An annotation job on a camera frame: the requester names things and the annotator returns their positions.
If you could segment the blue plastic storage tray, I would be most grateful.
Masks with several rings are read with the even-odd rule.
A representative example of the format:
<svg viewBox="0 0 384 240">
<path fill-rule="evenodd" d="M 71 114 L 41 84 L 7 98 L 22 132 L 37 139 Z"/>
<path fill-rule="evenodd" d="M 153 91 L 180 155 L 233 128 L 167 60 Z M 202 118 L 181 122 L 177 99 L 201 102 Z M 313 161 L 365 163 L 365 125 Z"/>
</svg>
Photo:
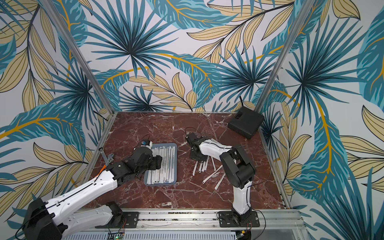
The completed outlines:
<svg viewBox="0 0 384 240">
<path fill-rule="evenodd" d="M 159 170 L 148 170 L 144 175 L 146 186 L 170 186 L 177 182 L 178 147 L 175 143 L 153 144 L 152 151 L 162 157 Z"/>
</svg>

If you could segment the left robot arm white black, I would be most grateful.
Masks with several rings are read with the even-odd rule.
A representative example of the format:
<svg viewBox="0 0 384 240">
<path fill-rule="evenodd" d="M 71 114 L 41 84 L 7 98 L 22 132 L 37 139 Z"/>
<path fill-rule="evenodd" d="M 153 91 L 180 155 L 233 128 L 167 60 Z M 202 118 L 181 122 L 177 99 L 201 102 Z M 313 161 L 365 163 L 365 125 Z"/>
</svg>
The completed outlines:
<svg viewBox="0 0 384 240">
<path fill-rule="evenodd" d="M 36 199 L 30 203 L 20 229 L 27 240 L 60 240 L 94 227 L 120 228 L 126 221 L 115 202 L 94 210 L 78 210 L 147 170 L 160 169 L 161 164 L 161 156 L 155 155 L 148 146 L 140 146 L 124 161 L 110 164 L 95 178 L 72 191 L 48 201 Z"/>
</svg>

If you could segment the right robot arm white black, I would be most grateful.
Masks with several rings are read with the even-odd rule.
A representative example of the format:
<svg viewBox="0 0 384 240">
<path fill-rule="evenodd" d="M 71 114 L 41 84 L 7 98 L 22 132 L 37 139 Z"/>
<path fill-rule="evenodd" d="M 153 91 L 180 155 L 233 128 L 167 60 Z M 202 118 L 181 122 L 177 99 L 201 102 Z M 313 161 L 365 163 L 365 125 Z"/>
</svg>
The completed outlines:
<svg viewBox="0 0 384 240">
<path fill-rule="evenodd" d="M 243 222 L 251 215 L 250 187 L 253 183 L 256 168 L 242 146 L 226 146 L 216 140 L 197 137 L 194 133 L 186 136 L 191 148 L 190 158 L 203 163 L 208 158 L 221 161 L 225 176 L 233 186 L 233 216 Z"/>
</svg>

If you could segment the black box with antenna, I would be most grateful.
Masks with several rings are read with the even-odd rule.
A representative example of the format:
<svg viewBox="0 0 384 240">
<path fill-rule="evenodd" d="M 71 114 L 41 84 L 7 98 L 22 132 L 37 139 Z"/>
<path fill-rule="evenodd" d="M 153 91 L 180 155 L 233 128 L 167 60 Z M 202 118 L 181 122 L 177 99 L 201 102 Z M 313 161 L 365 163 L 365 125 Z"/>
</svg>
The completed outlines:
<svg viewBox="0 0 384 240">
<path fill-rule="evenodd" d="M 228 123 L 228 128 L 235 133 L 250 140 L 262 125 L 265 117 L 244 106 L 242 97 L 240 97 L 241 108 Z"/>
</svg>

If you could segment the white wrapped straw in tray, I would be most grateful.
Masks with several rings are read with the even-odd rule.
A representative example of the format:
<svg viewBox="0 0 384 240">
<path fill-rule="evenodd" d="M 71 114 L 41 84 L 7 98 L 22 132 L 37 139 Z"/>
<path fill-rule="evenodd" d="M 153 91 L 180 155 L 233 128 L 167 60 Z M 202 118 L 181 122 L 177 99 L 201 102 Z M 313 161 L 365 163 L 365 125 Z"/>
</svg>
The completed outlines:
<svg viewBox="0 0 384 240">
<path fill-rule="evenodd" d="M 176 180 L 175 174 L 177 157 L 176 147 L 153 148 L 153 152 L 163 158 L 162 166 L 159 170 L 149 171 L 147 184 L 149 185 L 171 185 Z"/>
</svg>

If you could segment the long white wrapped straw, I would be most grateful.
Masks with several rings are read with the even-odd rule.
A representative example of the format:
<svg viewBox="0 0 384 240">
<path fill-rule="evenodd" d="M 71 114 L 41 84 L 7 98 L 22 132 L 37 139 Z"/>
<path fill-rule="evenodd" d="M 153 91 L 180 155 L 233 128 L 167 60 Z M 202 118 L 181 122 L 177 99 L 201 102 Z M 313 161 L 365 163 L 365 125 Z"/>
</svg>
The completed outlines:
<svg viewBox="0 0 384 240">
<path fill-rule="evenodd" d="M 197 166 L 198 166 L 198 162 L 195 163 L 194 170 L 193 170 L 193 176 L 195 176 L 195 174 L 196 174 Z"/>
</svg>

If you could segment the white wrapped straw on table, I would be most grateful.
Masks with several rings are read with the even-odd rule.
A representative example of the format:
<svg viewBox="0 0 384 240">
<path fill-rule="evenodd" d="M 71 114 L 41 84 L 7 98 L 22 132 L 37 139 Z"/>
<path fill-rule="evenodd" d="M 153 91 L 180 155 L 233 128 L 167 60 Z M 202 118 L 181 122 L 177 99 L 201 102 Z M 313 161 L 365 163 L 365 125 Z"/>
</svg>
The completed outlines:
<svg viewBox="0 0 384 240">
<path fill-rule="evenodd" d="M 216 171 L 214 171 L 211 175 L 209 175 L 207 178 L 205 178 L 203 181 L 202 181 L 202 184 L 205 184 L 213 175 L 215 175 L 216 173 L 218 173 L 220 170 L 221 170 L 221 168 L 222 168 L 223 166 L 220 166 Z"/>
</svg>

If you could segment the green circuit board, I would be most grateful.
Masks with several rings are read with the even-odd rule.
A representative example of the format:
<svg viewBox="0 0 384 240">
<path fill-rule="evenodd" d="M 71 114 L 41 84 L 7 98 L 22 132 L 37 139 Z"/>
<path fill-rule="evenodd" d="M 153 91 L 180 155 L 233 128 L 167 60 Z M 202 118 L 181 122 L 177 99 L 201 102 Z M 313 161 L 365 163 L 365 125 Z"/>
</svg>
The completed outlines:
<svg viewBox="0 0 384 240">
<path fill-rule="evenodd" d="M 123 240 L 124 233 L 108 233 L 106 240 Z"/>
</svg>

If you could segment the orange handled adjustable wrench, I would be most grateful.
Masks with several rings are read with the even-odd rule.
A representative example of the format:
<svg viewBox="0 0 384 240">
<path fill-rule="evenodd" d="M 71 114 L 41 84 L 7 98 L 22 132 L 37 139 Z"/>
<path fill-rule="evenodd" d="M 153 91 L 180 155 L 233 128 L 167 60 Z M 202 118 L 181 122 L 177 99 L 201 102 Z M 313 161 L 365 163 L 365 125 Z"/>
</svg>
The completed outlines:
<svg viewBox="0 0 384 240">
<path fill-rule="evenodd" d="M 99 148 L 99 152 L 102 155 L 102 158 L 105 162 L 105 165 L 102 167 L 100 172 L 97 174 L 97 177 L 107 168 L 108 165 L 111 164 L 111 162 L 114 160 L 114 155 L 115 155 L 115 154 L 106 155 L 103 147 Z"/>
</svg>

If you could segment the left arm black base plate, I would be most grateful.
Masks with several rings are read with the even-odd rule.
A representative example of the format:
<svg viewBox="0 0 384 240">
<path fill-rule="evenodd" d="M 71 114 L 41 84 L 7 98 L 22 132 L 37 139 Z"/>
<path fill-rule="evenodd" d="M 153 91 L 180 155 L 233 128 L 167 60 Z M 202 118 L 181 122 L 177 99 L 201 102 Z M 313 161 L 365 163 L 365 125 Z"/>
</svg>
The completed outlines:
<svg viewBox="0 0 384 240">
<path fill-rule="evenodd" d="M 135 229 L 137 227 L 138 220 L 139 212 L 122 212 L 116 217 L 113 216 L 113 218 L 106 225 L 100 226 L 100 228 Z"/>
</svg>

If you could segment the right aluminium frame post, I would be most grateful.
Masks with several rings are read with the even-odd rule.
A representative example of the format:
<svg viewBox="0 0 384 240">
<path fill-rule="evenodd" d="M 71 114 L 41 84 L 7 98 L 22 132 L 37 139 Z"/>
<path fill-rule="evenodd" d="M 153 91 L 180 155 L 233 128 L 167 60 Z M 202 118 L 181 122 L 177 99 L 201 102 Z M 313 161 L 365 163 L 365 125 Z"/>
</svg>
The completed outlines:
<svg viewBox="0 0 384 240">
<path fill-rule="evenodd" d="M 264 102 L 268 98 L 269 92 L 273 86 L 275 78 L 277 77 L 278 72 L 279 72 L 286 56 L 289 54 L 291 47 L 294 44 L 294 42 L 295 42 L 295 40 L 296 40 L 300 30 L 301 30 L 301 26 L 304 24 L 306 17 L 308 16 L 313 4 L 314 4 L 314 1 L 304 1 L 303 2 L 301 10 L 298 13 L 296 20 L 293 22 L 292 30 L 287 35 L 286 42 L 285 42 L 284 46 L 282 47 L 282 50 L 281 50 L 279 57 L 278 57 L 275 65 L 274 65 L 274 68 L 272 69 L 271 74 L 269 75 L 269 78 L 268 78 L 268 80 L 267 80 L 267 82 L 263 88 L 263 91 L 262 91 L 262 93 L 258 99 L 258 102 L 257 102 L 255 109 L 254 109 L 255 112 L 261 113 Z"/>
</svg>

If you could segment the aluminium frame post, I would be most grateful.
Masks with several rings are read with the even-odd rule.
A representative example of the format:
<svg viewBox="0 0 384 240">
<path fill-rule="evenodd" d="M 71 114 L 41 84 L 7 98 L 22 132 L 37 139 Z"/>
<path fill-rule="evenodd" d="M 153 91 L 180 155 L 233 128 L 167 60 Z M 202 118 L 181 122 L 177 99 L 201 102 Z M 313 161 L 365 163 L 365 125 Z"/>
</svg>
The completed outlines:
<svg viewBox="0 0 384 240">
<path fill-rule="evenodd" d="M 90 81 L 91 85 L 93 86 L 96 94 L 99 96 L 102 104 L 104 105 L 105 109 L 109 112 L 110 115 L 113 115 L 115 113 L 114 109 L 111 107 L 111 104 L 109 100 L 106 98 L 105 94 L 103 93 L 103 90 L 101 89 L 101 86 L 99 85 L 96 77 L 94 76 L 91 68 L 89 67 L 85 57 L 82 55 L 77 43 L 75 42 L 71 32 L 68 30 L 68 27 L 65 26 L 65 21 L 60 16 L 59 11 L 54 5 L 53 1 L 48 0 L 42 0 L 41 4 L 43 8 L 47 11 L 47 14 L 49 18 L 52 20 L 53 24 L 56 26 L 58 32 L 63 37 L 64 41 L 66 42 L 67 46 L 69 47 L 69 50 L 72 52 L 74 58 L 77 60 L 78 65 L 82 68 L 84 71 L 84 74 Z"/>
<path fill-rule="evenodd" d="M 295 40 L 296 40 L 300 30 L 301 30 L 301 26 L 304 24 L 306 17 L 308 16 L 313 4 L 314 4 L 314 1 L 304 1 L 303 2 L 301 10 L 298 13 L 296 20 L 293 22 L 292 30 L 287 35 L 286 42 L 285 42 L 284 46 L 282 47 L 282 50 L 281 50 L 279 57 L 278 57 L 275 65 L 274 65 L 274 68 L 272 69 L 271 74 L 269 75 L 269 78 L 268 78 L 268 80 L 267 80 L 267 82 L 263 88 L 263 91 L 262 91 L 262 93 L 258 99 L 258 102 L 257 102 L 255 109 L 254 109 L 255 112 L 261 113 L 264 102 L 268 98 L 269 92 L 273 86 L 275 78 L 277 77 L 278 72 L 279 72 L 286 56 L 289 54 L 291 47 L 294 44 L 294 42 L 295 42 Z"/>
</svg>

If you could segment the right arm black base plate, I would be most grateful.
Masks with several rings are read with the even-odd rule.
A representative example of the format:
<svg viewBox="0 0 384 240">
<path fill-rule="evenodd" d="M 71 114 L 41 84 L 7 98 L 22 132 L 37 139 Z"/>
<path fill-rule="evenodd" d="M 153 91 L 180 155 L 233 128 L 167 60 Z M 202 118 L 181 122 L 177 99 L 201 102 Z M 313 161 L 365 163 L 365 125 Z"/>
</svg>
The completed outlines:
<svg viewBox="0 0 384 240">
<path fill-rule="evenodd" d="M 217 219 L 221 228 L 258 228 L 261 225 L 256 211 L 244 215 L 233 211 L 220 211 L 217 212 Z"/>
</svg>

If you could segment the left aluminium frame post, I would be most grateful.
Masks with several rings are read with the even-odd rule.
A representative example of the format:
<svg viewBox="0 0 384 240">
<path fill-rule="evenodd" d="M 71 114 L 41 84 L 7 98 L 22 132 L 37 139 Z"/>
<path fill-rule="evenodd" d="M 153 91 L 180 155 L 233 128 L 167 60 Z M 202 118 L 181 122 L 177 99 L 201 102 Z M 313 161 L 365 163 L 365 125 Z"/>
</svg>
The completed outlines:
<svg viewBox="0 0 384 240">
<path fill-rule="evenodd" d="M 47 14 L 49 18 L 52 20 L 53 24 L 56 26 L 58 32 L 63 37 L 64 41 L 66 42 L 67 46 L 69 47 L 69 50 L 72 52 L 74 58 L 77 60 L 78 65 L 82 68 L 84 71 L 84 74 L 90 81 L 91 85 L 93 86 L 96 94 L 99 96 L 102 104 L 104 105 L 105 109 L 109 112 L 110 115 L 113 115 L 115 113 L 114 109 L 111 107 L 111 104 L 109 100 L 106 98 L 105 94 L 103 93 L 103 90 L 101 89 L 101 86 L 99 85 L 96 77 L 94 76 L 91 68 L 89 67 L 85 57 L 82 55 L 77 43 L 75 42 L 71 32 L 68 30 L 68 27 L 65 26 L 65 21 L 60 16 L 59 11 L 54 5 L 53 1 L 48 0 L 42 0 L 41 4 L 43 8 L 47 11 Z"/>
</svg>

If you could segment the aluminium front rail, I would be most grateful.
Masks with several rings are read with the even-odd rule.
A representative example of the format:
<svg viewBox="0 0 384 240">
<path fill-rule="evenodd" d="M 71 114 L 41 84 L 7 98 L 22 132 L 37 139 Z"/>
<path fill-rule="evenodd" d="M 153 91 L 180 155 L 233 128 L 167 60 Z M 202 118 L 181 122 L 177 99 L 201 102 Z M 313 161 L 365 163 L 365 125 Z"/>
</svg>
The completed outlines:
<svg viewBox="0 0 384 240">
<path fill-rule="evenodd" d="M 221 228 L 217 212 L 229 210 L 124 209 L 139 212 L 135 229 L 90 228 L 66 240 L 106 240 L 108 233 L 124 233 L 123 240 L 308 240 L 305 222 L 298 210 L 253 210 L 258 228 Z"/>
</svg>

